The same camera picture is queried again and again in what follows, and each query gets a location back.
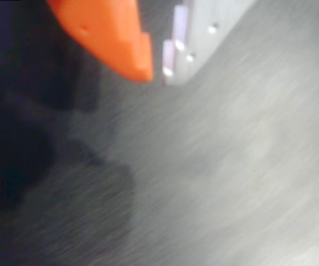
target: orange plastic piece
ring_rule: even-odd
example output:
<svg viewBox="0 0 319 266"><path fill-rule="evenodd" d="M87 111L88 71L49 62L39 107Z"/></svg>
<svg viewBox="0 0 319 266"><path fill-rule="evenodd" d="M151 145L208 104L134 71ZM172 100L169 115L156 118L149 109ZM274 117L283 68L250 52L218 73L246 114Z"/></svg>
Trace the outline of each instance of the orange plastic piece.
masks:
<svg viewBox="0 0 319 266"><path fill-rule="evenodd" d="M65 31L132 81L153 79L151 40L136 0L47 0Z"/></svg>

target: orange object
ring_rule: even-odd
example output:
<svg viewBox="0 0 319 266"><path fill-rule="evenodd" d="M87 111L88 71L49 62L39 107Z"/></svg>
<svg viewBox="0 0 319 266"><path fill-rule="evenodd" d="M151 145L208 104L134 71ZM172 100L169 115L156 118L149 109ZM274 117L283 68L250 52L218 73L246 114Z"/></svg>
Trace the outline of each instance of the orange object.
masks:
<svg viewBox="0 0 319 266"><path fill-rule="evenodd" d="M136 0L47 0L65 31L132 81L153 79L151 40Z"/></svg>

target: gray carpet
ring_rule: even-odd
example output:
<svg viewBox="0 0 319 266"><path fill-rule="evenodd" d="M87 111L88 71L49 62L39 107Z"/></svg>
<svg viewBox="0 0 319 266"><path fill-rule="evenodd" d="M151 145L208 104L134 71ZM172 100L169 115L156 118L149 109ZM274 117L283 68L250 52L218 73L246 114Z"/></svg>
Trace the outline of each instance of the gray carpet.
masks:
<svg viewBox="0 0 319 266"><path fill-rule="evenodd" d="M10 97L55 160L0 212L0 265L319 266L319 1L258 1L179 88L160 77L174 3L141 4L152 84L86 54L72 111Z"/></svg>

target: screw hole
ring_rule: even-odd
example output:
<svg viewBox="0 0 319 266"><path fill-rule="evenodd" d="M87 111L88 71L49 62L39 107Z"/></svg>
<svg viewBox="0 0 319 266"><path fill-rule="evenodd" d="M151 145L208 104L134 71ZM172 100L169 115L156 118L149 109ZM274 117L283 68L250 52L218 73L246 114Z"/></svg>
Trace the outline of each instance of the screw hole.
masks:
<svg viewBox="0 0 319 266"><path fill-rule="evenodd" d="M218 30L219 30L219 23L217 23L217 22L215 22L215 23L213 23L213 24L211 24L210 26L209 26L209 28L208 28L208 32L210 33L210 34L214 34L214 33L216 33Z"/></svg>
<svg viewBox="0 0 319 266"><path fill-rule="evenodd" d="M81 25L80 31L83 35L88 35L89 28L86 25Z"/></svg>
<svg viewBox="0 0 319 266"><path fill-rule="evenodd" d="M188 62L193 62L195 59L195 54L194 53L190 53L187 55L187 61Z"/></svg>

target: white plastic part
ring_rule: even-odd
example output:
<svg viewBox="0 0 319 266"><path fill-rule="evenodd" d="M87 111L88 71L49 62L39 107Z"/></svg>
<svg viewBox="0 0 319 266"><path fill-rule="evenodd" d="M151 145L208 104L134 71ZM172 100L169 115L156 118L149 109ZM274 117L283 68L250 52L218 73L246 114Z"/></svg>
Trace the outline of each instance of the white plastic part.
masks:
<svg viewBox="0 0 319 266"><path fill-rule="evenodd" d="M172 39L163 42L163 80L192 78L256 0L184 0L175 6Z"/></svg>

